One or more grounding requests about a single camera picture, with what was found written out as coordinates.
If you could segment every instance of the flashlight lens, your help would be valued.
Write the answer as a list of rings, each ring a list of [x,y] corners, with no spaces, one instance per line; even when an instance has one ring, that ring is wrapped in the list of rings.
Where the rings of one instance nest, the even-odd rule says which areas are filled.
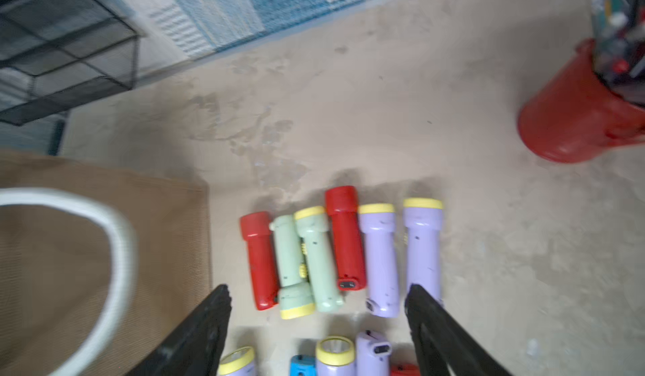
[[[381,345],[376,348],[374,348],[374,353],[384,353],[384,352],[389,352],[390,347],[387,345]]]
[[[238,351],[235,351],[231,355],[229,355],[229,356],[225,357],[224,359],[222,359],[222,361],[220,363],[225,364],[225,363],[231,363],[233,361],[236,361],[236,360],[240,359],[241,357],[243,357],[248,352],[249,349],[251,349],[251,348],[244,348],[244,349],[240,349]]]
[[[326,352],[330,353],[343,353],[351,349],[351,346],[347,341],[336,339],[325,340],[321,345]]]

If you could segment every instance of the red bucket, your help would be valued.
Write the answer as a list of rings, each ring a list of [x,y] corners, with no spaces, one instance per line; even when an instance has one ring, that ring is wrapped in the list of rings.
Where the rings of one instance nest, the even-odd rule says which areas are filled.
[[[645,108],[610,92],[593,72],[593,41],[520,113],[518,130],[536,155],[553,162],[593,159],[609,148],[645,143]]]

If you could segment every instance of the red container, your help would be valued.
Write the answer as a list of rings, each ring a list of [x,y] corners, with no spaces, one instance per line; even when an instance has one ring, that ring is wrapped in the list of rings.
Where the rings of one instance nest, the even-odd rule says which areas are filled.
[[[553,162],[589,161],[609,148],[645,142],[645,109],[610,92],[593,72],[593,41],[520,113],[518,130],[536,155]]]
[[[421,376],[421,372],[415,365],[398,365],[392,366],[390,376]]]
[[[269,212],[255,212],[240,218],[242,238],[246,240],[251,269],[255,307],[266,310],[277,304],[278,274],[275,270]]]
[[[358,193],[352,186],[332,188],[325,193],[325,204],[334,231],[338,288],[343,291],[361,290],[367,285],[367,275],[357,216]]]

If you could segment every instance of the black wire mesh shelf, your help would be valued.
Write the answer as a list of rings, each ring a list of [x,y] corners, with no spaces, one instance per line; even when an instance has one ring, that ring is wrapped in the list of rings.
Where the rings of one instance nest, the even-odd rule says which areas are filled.
[[[133,89],[139,34],[98,0],[0,0],[0,122]]]

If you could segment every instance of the white hose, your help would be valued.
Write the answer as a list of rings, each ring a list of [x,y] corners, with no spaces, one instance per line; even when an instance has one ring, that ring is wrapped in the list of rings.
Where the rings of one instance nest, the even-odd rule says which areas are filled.
[[[76,376],[83,372],[114,338],[130,306],[137,272],[136,237],[130,223],[118,211],[79,195],[49,188],[0,189],[2,205],[44,205],[85,217],[108,235],[112,252],[112,275],[103,310],[87,339],[53,376]]]

